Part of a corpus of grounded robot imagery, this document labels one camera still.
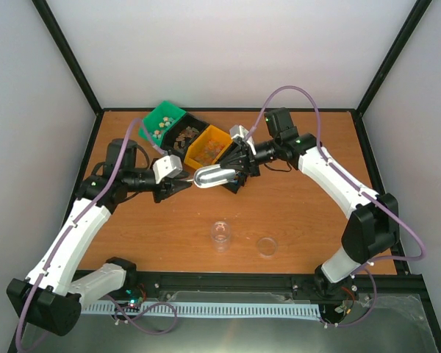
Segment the metal scoop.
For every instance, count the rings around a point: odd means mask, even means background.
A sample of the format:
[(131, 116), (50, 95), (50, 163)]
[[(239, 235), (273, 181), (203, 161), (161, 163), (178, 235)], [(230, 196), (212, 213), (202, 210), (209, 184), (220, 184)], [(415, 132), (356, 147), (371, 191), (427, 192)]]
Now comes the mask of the metal scoop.
[(214, 164), (197, 169), (192, 176), (184, 181), (193, 183), (197, 188), (206, 189), (233, 182), (236, 176), (236, 170), (222, 168), (220, 164)]

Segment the green plastic bin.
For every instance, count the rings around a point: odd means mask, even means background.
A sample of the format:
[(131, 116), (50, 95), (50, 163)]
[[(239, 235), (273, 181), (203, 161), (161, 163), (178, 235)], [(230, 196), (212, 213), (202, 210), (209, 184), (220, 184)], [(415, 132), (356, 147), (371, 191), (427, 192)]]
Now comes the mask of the green plastic bin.
[(169, 101), (163, 101), (156, 106), (145, 118), (143, 123), (146, 129), (139, 128), (139, 136), (148, 140), (148, 133), (155, 144), (162, 145), (163, 138), (175, 124), (187, 114), (186, 110), (177, 107)]

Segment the yellow plastic bin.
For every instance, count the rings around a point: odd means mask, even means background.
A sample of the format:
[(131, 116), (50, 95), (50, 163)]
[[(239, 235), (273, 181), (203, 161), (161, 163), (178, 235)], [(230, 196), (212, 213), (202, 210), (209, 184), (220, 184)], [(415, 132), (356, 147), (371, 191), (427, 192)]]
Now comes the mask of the yellow plastic bin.
[(188, 147), (184, 164), (195, 170), (212, 165), (231, 143), (232, 139), (227, 132), (209, 125)]

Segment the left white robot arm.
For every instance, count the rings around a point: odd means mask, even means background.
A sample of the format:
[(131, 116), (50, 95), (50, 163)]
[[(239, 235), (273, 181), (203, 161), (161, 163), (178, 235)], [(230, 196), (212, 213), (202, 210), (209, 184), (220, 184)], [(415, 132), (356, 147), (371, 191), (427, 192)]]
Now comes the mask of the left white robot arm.
[(25, 279), (13, 279), (7, 296), (19, 317), (17, 332), (32, 324), (63, 336), (81, 311), (113, 291), (132, 295), (138, 287), (137, 266), (111, 257), (100, 269), (75, 280), (74, 274), (98, 231), (119, 204), (150, 192), (156, 203), (190, 187), (181, 178), (182, 161), (167, 154), (136, 166), (143, 148), (133, 140), (114, 139), (106, 159), (98, 163), (76, 193), (71, 212), (41, 261)]

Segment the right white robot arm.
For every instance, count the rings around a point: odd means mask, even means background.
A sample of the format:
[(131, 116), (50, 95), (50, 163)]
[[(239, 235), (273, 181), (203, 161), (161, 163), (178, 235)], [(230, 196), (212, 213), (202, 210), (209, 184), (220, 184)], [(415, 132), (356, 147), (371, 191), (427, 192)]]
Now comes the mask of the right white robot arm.
[(283, 160), (308, 176), (336, 202), (347, 219), (341, 246), (314, 274), (317, 294), (330, 297), (361, 265), (373, 262), (376, 255), (400, 240), (395, 220), (398, 202), (391, 194), (381, 195), (359, 182), (314, 135), (301, 135), (288, 109), (271, 110), (264, 118), (271, 139), (254, 143), (248, 129), (233, 126), (229, 134), (234, 148), (220, 160), (220, 166), (222, 170), (257, 177), (261, 165)]

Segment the black bin with popsicle candies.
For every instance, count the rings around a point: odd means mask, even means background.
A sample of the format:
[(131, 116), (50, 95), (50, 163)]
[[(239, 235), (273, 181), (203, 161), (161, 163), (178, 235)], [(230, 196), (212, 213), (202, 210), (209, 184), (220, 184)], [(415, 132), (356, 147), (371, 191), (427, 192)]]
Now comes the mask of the black bin with popsicle candies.
[(201, 136), (209, 124), (196, 118), (190, 113), (185, 113), (179, 120), (172, 124), (162, 138), (161, 147), (184, 159), (188, 148)]

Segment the black bin with lollipops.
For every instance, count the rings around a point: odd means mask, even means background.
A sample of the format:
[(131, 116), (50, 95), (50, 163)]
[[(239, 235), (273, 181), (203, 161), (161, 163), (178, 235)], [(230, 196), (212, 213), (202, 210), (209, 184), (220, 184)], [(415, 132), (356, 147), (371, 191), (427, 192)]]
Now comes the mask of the black bin with lollipops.
[(238, 191), (245, 186), (247, 179), (247, 176), (237, 176), (234, 180), (223, 185), (223, 187), (231, 193), (237, 194)]

